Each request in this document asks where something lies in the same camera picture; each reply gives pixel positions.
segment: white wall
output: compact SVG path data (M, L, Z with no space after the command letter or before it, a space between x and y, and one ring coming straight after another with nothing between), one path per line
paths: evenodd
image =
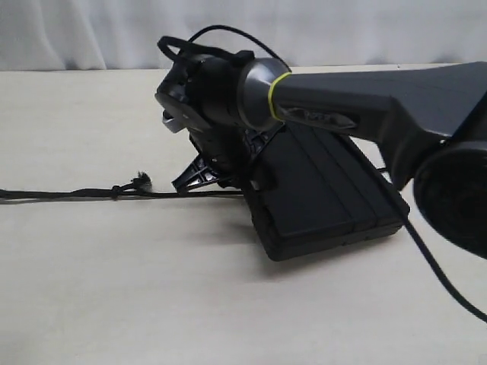
M240 27L292 65L487 60L486 0L0 0L0 69L167 67L160 36L210 24Z

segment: yellow ring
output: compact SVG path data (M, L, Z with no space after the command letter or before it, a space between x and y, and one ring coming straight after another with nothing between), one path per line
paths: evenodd
M278 82L280 82L280 80L288 77L289 75L291 75L291 72L285 72L284 74L282 74L281 76L279 76L278 78L276 78L272 84L271 84L271 87L269 88L269 92L267 93L267 102L269 103L269 109L271 111L271 116L272 118L274 118L275 120L280 120L282 121L282 119L280 119L277 114L275 113L275 107L274 107L274 103L272 102L272 94L274 93L274 88L275 86L277 85Z

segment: robotic arm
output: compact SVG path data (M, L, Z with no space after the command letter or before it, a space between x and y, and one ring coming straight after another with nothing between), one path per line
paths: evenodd
M158 46L174 61L156 93L164 123L189 131L209 176L248 164L246 130L272 131L285 121L373 141L398 190L415 180L430 225L487 259L487 62L294 75L281 59L250 51L168 36Z

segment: white table surface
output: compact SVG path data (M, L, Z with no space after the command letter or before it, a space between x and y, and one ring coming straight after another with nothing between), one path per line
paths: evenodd
M0 73L0 187L109 188L144 170L173 191L195 151L160 122L163 76ZM409 187L404 196L414 204ZM415 208L411 218L487 310L487 262ZM274 263L238 199L0 205L1 365L464 365L485 354L487 326L452 301L404 230Z

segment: black plastic case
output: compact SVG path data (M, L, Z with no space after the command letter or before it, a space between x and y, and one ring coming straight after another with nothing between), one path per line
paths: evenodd
M282 261L389 236L402 222L378 184L408 214L401 195L348 137L288 123L261 153L273 189L243 189L268 257Z

